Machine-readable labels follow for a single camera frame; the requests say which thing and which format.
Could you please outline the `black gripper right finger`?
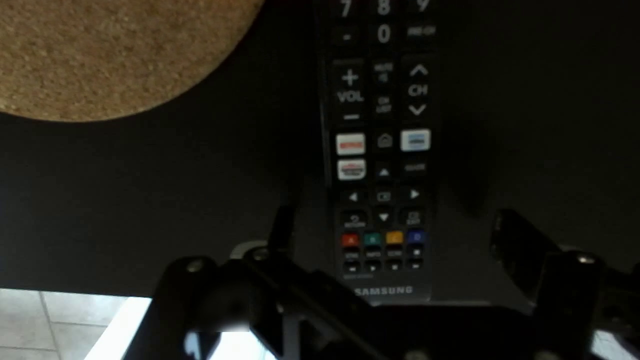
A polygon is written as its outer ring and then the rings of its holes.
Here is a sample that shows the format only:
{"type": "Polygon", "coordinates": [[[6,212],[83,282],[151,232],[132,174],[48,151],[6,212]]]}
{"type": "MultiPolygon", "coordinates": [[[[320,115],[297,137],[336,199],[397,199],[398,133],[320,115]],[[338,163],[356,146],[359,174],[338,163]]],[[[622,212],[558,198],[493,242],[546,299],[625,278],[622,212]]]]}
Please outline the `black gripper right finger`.
{"type": "Polygon", "coordinates": [[[491,251],[528,302],[536,302],[548,253],[561,246],[514,207],[501,207],[491,227],[491,251]]]}

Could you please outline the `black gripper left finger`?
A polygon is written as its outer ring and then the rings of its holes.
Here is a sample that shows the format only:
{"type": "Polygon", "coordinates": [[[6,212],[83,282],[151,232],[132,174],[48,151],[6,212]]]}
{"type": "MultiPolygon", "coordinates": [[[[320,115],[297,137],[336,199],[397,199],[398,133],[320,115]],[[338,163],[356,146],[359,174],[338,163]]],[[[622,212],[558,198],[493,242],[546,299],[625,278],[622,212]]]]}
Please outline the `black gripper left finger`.
{"type": "Polygon", "coordinates": [[[269,236],[269,249],[275,253],[291,253],[295,240],[297,207],[284,203],[277,209],[272,230],[269,236]]]}

